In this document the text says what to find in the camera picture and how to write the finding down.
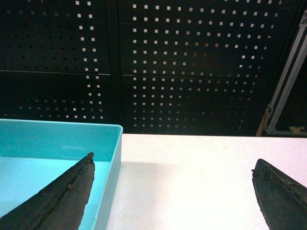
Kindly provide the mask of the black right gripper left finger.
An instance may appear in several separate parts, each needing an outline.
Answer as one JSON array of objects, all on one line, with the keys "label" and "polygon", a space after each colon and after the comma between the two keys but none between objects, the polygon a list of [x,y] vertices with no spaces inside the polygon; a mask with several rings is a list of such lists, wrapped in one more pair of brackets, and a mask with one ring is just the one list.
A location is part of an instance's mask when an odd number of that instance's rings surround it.
[{"label": "black right gripper left finger", "polygon": [[94,182],[94,153],[0,218],[2,230],[77,230]]}]

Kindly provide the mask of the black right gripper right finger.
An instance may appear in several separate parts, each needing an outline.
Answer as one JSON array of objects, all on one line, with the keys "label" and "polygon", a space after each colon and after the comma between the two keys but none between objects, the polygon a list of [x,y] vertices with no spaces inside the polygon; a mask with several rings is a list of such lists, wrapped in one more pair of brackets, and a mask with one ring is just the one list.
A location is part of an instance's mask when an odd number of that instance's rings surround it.
[{"label": "black right gripper right finger", "polygon": [[267,161],[252,170],[257,203],[271,230],[307,228],[307,188]]}]

